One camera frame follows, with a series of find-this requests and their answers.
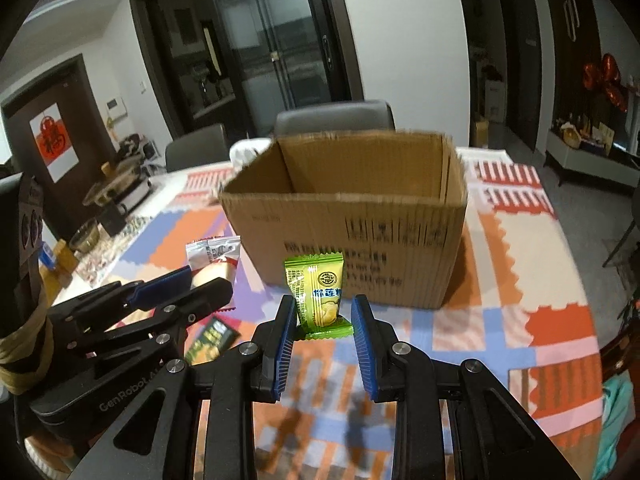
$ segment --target cardboard box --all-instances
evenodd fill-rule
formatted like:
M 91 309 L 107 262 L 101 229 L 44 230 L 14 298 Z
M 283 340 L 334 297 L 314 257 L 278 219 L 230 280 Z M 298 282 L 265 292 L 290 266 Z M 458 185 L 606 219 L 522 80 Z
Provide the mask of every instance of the cardboard box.
M 504 83 L 487 81 L 484 83 L 484 116 L 492 123 L 504 122 Z
M 442 306 L 466 209 L 463 167 L 449 137 L 282 137 L 219 198 L 266 283 L 286 284 L 290 256 L 340 251 L 345 298 Z
M 474 132 L 470 144 L 474 148 L 489 147 L 489 121 L 480 114 L 474 115 Z

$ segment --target cabinet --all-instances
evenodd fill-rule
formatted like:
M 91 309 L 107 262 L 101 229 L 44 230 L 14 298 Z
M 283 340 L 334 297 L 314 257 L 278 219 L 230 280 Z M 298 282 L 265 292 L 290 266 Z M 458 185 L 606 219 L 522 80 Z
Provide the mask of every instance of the cabinet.
M 556 50 L 554 119 L 587 113 L 593 95 L 582 86 L 582 67 L 599 63 L 600 35 L 592 0 L 548 0 Z
M 214 0 L 259 135 L 279 112 L 350 98 L 326 0 Z

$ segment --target bowl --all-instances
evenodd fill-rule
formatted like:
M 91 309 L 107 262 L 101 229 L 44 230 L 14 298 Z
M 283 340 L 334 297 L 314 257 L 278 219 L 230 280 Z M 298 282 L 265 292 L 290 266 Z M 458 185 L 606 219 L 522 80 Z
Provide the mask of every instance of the bowl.
M 76 231 L 69 242 L 69 249 L 87 254 L 100 241 L 100 231 L 98 231 L 98 222 L 95 218 L 85 222 Z

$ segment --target red balloon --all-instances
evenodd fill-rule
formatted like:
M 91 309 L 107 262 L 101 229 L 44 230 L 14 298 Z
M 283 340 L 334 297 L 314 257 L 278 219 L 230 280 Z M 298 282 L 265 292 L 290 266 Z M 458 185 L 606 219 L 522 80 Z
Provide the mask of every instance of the red balloon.
M 616 108 L 622 112 L 626 112 L 626 100 L 620 89 L 614 83 L 605 81 L 602 85 L 602 91 Z
M 587 90 L 595 90 L 602 83 L 602 72 L 595 63 L 585 63 L 582 84 Z
M 608 52 L 602 56 L 602 75 L 604 81 L 620 81 L 620 69 L 614 58 Z

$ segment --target dark snack bag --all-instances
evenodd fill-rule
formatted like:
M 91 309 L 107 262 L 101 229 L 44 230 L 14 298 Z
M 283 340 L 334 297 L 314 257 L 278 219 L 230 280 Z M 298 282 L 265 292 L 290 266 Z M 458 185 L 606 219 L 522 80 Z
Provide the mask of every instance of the dark snack bag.
M 217 317 L 202 331 L 191 348 L 185 353 L 184 360 L 190 365 L 199 365 L 216 359 L 222 352 L 231 348 L 239 333 Z

